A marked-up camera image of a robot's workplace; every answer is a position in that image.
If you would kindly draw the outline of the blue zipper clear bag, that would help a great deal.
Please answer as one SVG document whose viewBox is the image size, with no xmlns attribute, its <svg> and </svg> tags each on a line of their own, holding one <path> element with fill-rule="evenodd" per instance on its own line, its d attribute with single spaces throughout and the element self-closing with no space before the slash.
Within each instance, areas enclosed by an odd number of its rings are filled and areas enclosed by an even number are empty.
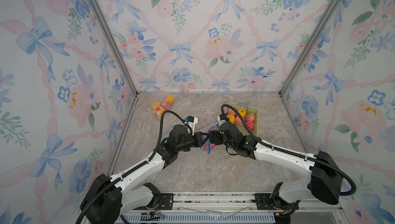
<svg viewBox="0 0 395 224">
<path fill-rule="evenodd" d="M 216 124 L 216 126 L 211 127 L 206 133 L 211 134 L 212 132 L 216 131 L 219 129 L 218 124 Z M 210 138 L 205 142 L 205 144 L 200 148 L 200 151 L 204 152 L 205 154 L 209 153 L 208 151 L 208 145 L 211 143 Z"/>
</svg>

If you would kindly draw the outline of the green plastic basket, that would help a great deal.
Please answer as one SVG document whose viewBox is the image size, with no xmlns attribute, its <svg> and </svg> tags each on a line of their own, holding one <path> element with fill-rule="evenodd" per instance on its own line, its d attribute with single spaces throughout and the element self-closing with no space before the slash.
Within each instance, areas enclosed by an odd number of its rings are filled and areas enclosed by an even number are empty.
<svg viewBox="0 0 395 224">
<path fill-rule="evenodd" d="M 229 108 L 226 108 L 226 113 L 228 116 L 229 121 L 232 124 L 235 124 L 240 132 L 242 132 L 244 135 L 250 135 L 249 131 L 251 131 L 256 137 L 258 136 L 257 131 L 258 131 L 258 113 L 259 109 L 257 107 L 251 106 L 251 105 L 245 105 L 245 104 L 240 104 L 236 102 L 228 102 L 228 105 L 232 106 L 234 109 L 239 110 L 239 109 L 244 109 L 246 110 L 246 117 L 243 120 L 246 121 L 252 121 L 255 124 L 255 129 L 253 131 L 246 129 L 244 125 L 242 124 L 240 118 L 236 115 L 236 112 L 233 110 L 230 110 Z"/>
</svg>

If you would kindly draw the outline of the pink zipper clear bag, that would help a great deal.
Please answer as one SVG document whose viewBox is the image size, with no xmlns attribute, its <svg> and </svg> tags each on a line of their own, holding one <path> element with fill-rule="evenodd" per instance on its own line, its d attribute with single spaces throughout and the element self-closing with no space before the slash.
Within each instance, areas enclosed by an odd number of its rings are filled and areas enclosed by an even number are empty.
<svg viewBox="0 0 395 224">
<path fill-rule="evenodd" d="M 144 118 L 155 117 L 159 119 L 159 117 L 157 117 L 157 115 L 155 114 L 154 110 L 157 107 L 161 106 L 161 102 L 165 101 L 166 96 L 169 94 L 170 93 L 162 93 L 162 92 L 149 94 L 147 99 L 142 102 L 141 107 L 137 109 L 136 113 L 140 116 L 143 116 Z M 174 101 L 173 101 L 174 103 L 177 95 L 176 94 L 170 94 L 170 95 L 174 96 Z"/>
</svg>

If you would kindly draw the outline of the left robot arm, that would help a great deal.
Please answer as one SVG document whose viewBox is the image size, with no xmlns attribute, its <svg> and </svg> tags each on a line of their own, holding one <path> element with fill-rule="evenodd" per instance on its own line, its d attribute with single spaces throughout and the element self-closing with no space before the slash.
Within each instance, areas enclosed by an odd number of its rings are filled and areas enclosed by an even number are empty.
<svg viewBox="0 0 395 224">
<path fill-rule="evenodd" d="M 185 125 L 175 125 L 141 162 L 118 174 L 98 176 L 81 203 L 76 223 L 86 218 L 91 224 L 113 224 L 128 211 L 156 208 L 160 191 L 146 179 L 173 163 L 179 152 L 200 148 L 208 139 L 207 133 L 190 132 Z"/>
</svg>

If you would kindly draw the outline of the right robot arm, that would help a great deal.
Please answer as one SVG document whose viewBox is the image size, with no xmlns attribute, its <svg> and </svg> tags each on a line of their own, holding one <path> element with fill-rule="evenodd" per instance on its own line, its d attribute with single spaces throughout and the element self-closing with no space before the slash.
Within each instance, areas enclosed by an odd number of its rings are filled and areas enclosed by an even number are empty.
<svg viewBox="0 0 395 224">
<path fill-rule="evenodd" d="M 243 135 L 230 122 L 211 132 L 210 141 L 225 145 L 241 157 L 271 162 L 301 175 L 300 180 L 278 183 L 270 197 L 263 201 L 276 209 L 290 209 L 299 200 L 313 198 L 331 205 L 339 203 L 343 177 L 326 153 L 314 155 L 274 146 L 255 136 Z"/>
</svg>

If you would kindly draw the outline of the yellow peach with leaf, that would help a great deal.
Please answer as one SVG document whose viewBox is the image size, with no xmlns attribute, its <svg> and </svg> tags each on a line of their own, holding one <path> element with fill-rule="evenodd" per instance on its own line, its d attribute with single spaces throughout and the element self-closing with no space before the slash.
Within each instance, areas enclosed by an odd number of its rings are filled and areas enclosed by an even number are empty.
<svg viewBox="0 0 395 224">
<path fill-rule="evenodd" d="M 238 113 L 241 115 L 242 118 L 245 119 L 245 117 L 246 117 L 246 110 L 244 110 L 244 109 L 239 109 L 239 110 L 238 110 Z"/>
</svg>

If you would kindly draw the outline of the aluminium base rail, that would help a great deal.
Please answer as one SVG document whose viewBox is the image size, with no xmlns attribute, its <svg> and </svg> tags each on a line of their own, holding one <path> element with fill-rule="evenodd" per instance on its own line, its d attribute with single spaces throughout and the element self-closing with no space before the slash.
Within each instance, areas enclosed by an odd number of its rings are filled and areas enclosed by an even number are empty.
<svg viewBox="0 0 395 224">
<path fill-rule="evenodd" d="M 318 200 L 290 206 L 280 217 L 268 192 L 163 192 L 155 204 L 122 210 L 116 224 L 348 224 L 343 208 Z"/>
</svg>

